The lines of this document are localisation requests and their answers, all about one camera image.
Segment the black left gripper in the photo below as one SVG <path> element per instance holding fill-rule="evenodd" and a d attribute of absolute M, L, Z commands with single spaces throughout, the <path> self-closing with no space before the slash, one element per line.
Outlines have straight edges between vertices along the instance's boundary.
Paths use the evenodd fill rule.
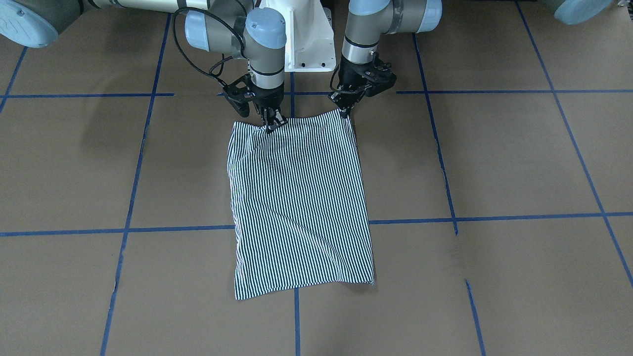
<path fill-rule="evenodd" d="M 339 110 L 351 110 L 363 97 L 381 93 L 379 70 L 373 62 L 357 64 L 341 56 L 338 78 L 336 87 L 331 78 L 329 98 Z"/>

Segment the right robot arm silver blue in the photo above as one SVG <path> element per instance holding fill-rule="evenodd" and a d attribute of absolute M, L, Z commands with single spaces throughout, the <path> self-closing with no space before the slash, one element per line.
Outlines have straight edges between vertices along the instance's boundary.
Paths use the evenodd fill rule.
<path fill-rule="evenodd" d="M 98 52 L 131 58 L 158 42 L 167 17 L 184 18 L 184 37 L 192 48 L 221 54 L 210 70 L 197 71 L 223 88 L 242 117 L 251 107 L 268 133 L 286 122 L 284 90 L 285 20 L 278 11 L 253 0 L 3 0 L 4 38 L 63 58 L 62 72 L 78 67 L 106 70 Z"/>

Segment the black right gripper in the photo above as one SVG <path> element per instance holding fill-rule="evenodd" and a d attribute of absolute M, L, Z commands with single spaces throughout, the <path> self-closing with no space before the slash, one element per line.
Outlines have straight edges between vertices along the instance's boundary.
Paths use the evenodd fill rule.
<path fill-rule="evenodd" d="M 253 103 L 262 119 L 267 134 L 273 133 L 276 129 L 287 124 L 287 117 L 281 113 L 280 108 L 283 101 L 284 84 L 272 89 L 265 89 L 251 84 L 250 88 L 253 92 Z"/>

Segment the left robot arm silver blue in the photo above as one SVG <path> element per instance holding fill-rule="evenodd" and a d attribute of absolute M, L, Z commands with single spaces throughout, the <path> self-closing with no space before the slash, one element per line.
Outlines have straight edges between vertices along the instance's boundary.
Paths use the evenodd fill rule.
<path fill-rule="evenodd" d="M 348 113 L 365 97 L 404 91 L 381 102 L 397 110 L 403 97 L 425 96 L 437 113 L 491 113 L 554 107 L 556 100 L 632 97 L 632 71 L 607 63 L 632 58 L 612 0 L 351 0 L 338 84 L 330 100 Z"/>

